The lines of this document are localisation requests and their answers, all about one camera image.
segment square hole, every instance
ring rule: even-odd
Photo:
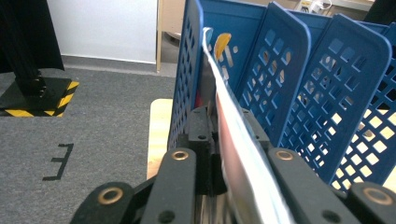
[[[365,177],[371,175],[373,172],[370,170],[370,168],[367,165],[364,165],[361,167],[361,174],[364,175]]]
[[[323,118],[322,116],[318,117],[317,119],[317,125],[320,128],[323,128],[325,125],[327,124],[327,120],[325,118]]]
[[[349,189],[350,188],[350,181],[348,179],[344,180],[343,181],[343,185],[344,185],[344,188]]]
[[[339,39],[335,38],[329,46],[329,49],[334,53],[337,54],[338,51],[344,46],[343,42]]]
[[[309,104],[309,98],[306,97],[306,94],[305,94],[304,92],[300,92],[300,94],[298,95],[298,99],[299,99],[299,101],[301,102],[301,104],[302,104],[304,107],[307,107],[307,106],[308,106],[308,104]]]
[[[367,117],[369,117],[371,115],[371,110],[366,110],[366,112],[364,112],[364,118],[367,119]]]
[[[295,133],[299,133],[300,132],[300,130],[301,130],[301,126],[300,126],[300,124],[299,123],[294,123],[294,125],[293,125],[293,130],[294,130],[294,132]]]
[[[387,140],[390,139],[395,134],[395,132],[392,129],[390,129],[389,127],[385,127],[380,133]]]
[[[283,83],[285,82],[285,71],[283,69],[280,70],[279,74],[277,75],[276,81],[279,87],[282,87]]]
[[[359,82],[355,77],[350,77],[349,80],[346,82],[346,86],[349,88],[350,91],[354,91],[358,85]]]
[[[247,82],[247,86],[250,91],[253,91],[254,87],[256,86],[256,79],[254,79],[254,78],[249,79]]]
[[[329,114],[329,113],[332,111],[332,109],[333,109],[332,102],[327,101],[327,102],[323,105],[322,109],[323,109],[323,111],[324,111],[326,114]]]
[[[321,91],[317,91],[314,95],[314,99],[318,104],[321,104],[322,100],[324,98],[324,95]]]
[[[344,157],[344,158],[341,160],[341,165],[344,165],[346,162],[347,162],[347,159]]]
[[[278,94],[277,92],[274,93],[273,100],[271,101],[271,103],[273,104],[274,108],[277,109],[277,107],[281,104],[280,94]]]
[[[268,115],[265,117],[267,122],[271,125],[272,121],[274,120],[275,114],[273,111],[270,111]]]
[[[260,89],[256,89],[253,93],[254,99],[256,99],[257,102],[259,102],[260,97],[262,96],[262,92]]]
[[[262,65],[261,65],[261,64],[255,63],[254,66],[253,66],[254,75],[257,76],[257,75],[260,73],[260,69],[261,69],[261,68],[262,68]]]
[[[374,127],[377,128],[379,125],[382,124],[382,120],[379,119],[377,116],[373,117],[370,119],[370,124]]]
[[[351,160],[353,161],[353,163],[355,164],[355,165],[359,165],[359,163],[361,163],[361,158],[356,154],[356,155],[354,155],[352,158],[351,158]]]
[[[269,66],[268,68],[268,72],[273,76],[276,72],[276,69],[277,69],[277,62],[276,60],[273,60],[271,62],[271,66]]]
[[[371,142],[375,138],[375,134],[370,130],[363,133],[363,136],[368,142]]]
[[[374,153],[370,153],[370,155],[368,155],[368,156],[366,157],[366,160],[367,160],[368,162],[370,162],[370,164],[372,164],[372,165],[374,165],[374,164],[376,164],[377,162],[379,162],[378,157],[377,157]]]
[[[318,139],[320,138],[320,133],[319,132],[314,132],[312,135],[312,140],[314,140],[314,142],[317,142]]]
[[[388,84],[385,81],[381,81],[381,83],[378,86],[378,90],[383,91],[387,86]]]
[[[348,63],[352,57],[355,55],[355,50],[353,50],[350,47],[347,47],[342,53],[341,53],[341,58]]]
[[[276,53],[276,54],[279,54],[279,52],[282,50],[282,48],[283,48],[283,44],[284,44],[285,42],[281,39],[281,38],[279,38],[276,42],[275,42],[275,45],[274,45],[274,52]]]
[[[352,147],[347,147],[346,154],[349,155],[349,153],[351,153],[352,151],[353,151]]]
[[[307,131],[311,131],[313,127],[312,122],[310,120],[307,120],[306,123],[304,124],[304,127]]]
[[[356,177],[355,179],[353,179],[353,182],[355,182],[355,183],[361,183],[361,182],[363,182],[363,180],[361,179],[360,176],[358,176],[358,177]]]
[[[324,68],[331,72],[336,64],[336,60],[328,54],[324,54],[320,60],[320,63],[323,65]]]
[[[363,154],[365,151],[367,151],[367,149],[369,149],[363,142],[358,144],[357,148],[361,152],[361,154]]]
[[[389,116],[388,120],[393,124],[393,126],[396,126],[396,112]]]
[[[286,48],[282,55],[282,62],[285,65],[288,65],[291,60],[292,50],[290,48]]]
[[[268,52],[266,48],[261,48],[259,58],[261,59],[264,65],[267,65],[271,59],[271,54],[270,52]]]
[[[315,68],[314,71],[311,73],[312,78],[315,80],[318,80],[319,77],[323,74],[323,71],[321,68]]]
[[[303,110],[301,110],[298,114],[297,114],[297,118],[299,121],[303,121],[305,118],[305,113]]]
[[[337,98],[339,95],[341,94],[341,89],[338,87],[333,87],[330,90],[330,96],[335,100],[335,98]]]
[[[264,113],[267,110],[267,105],[268,102],[266,100],[262,101],[262,103],[260,104],[260,110],[262,111],[262,113]]]
[[[386,75],[389,75],[393,71],[394,67],[392,65],[389,65],[387,71],[385,72]]]
[[[335,134],[335,129],[334,129],[333,127],[330,127],[330,128],[329,128],[329,133],[330,133],[331,135],[334,135],[334,134]]]
[[[335,124],[338,124],[341,120],[341,117],[337,113],[332,116],[332,121],[334,121]]]
[[[269,30],[265,36],[265,42],[267,42],[267,44],[269,46],[272,45],[272,43],[274,42],[275,39],[275,35],[276,33],[273,30]]]
[[[315,150],[315,147],[314,147],[314,145],[312,145],[312,144],[309,144],[309,146],[308,146],[308,150],[309,150],[310,152],[312,152],[313,150]]]
[[[382,103],[381,105],[379,105],[377,108],[377,111],[382,114],[385,115],[386,113],[388,113],[388,111],[390,110],[390,107],[387,104]]]
[[[378,141],[374,144],[374,148],[377,152],[382,153],[385,149],[387,149],[387,146],[383,142]]]
[[[314,92],[315,84],[312,81],[307,81],[304,85],[304,88],[308,91],[309,94]]]
[[[260,84],[263,85],[263,83],[264,83],[264,73],[262,73],[262,74],[260,75],[259,81],[260,81]]]
[[[353,137],[352,137],[352,143],[355,143],[357,140],[359,139],[359,137],[356,135],[356,134],[353,134]]]
[[[338,183],[338,181],[332,182],[332,187],[335,188],[335,189],[340,189],[340,188],[341,188],[341,186],[340,186],[340,184]]]
[[[394,102],[396,100],[396,90],[392,89],[391,91],[388,92],[387,97]]]
[[[354,175],[356,173],[355,169],[353,169],[353,167],[351,165],[348,165],[346,167],[346,172],[348,175]]]
[[[341,178],[344,176],[344,172],[340,168],[337,169],[337,172],[335,172],[335,174],[337,175],[338,178]]]

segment black tape mark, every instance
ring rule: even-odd
[[[43,181],[53,181],[53,180],[60,180],[62,175],[64,174],[64,167],[66,167],[67,161],[69,160],[69,156],[72,153],[74,144],[59,144],[58,147],[67,147],[66,154],[64,154],[63,158],[52,158],[52,162],[61,162],[61,167],[58,170],[57,175],[53,176],[44,176]]]

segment black metal stand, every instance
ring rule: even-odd
[[[372,183],[354,184],[348,193],[331,189],[297,153],[273,148],[253,115],[247,110],[244,115],[297,223],[394,223],[395,193]],[[164,155],[157,177],[134,193],[124,183],[97,188],[71,223],[237,223],[233,202],[224,201],[216,120],[200,107],[191,111],[189,126],[177,148]]]
[[[16,76],[15,82],[0,97],[0,109],[57,108],[71,79],[41,76],[8,1],[0,1],[0,43]]]

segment white wall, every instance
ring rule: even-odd
[[[62,55],[155,63],[157,0],[48,0]]]

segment perforated crate wall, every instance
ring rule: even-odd
[[[310,62],[281,146],[297,151],[328,184],[389,65],[389,42],[337,15]]]
[[[279,5],[268,5],[238,91],[240,105],[252,111],[274,145],[286,127],[309,52],[308,28]]]
[[[184,15],[168,148],[175,147],[177,136],[188,130],[202,54],[203,12],[199,1],[187,1]]]
[[[396,26],[384,33],[393,50]],[[383,184],[396,163],[396,60],[395,51],[375,97],[366,110],[358,130],[336,171],[332,185],[348,189],[351,183],[372,181]]]
[[[267,8],[227,1],[201,1],[201,4],[204,9],[204,26],[213,28],[211,46],[215,46],[220,34],[232,35],[219,58],[219,65],[232,90],[236,90],[244,76],[243,71]]]

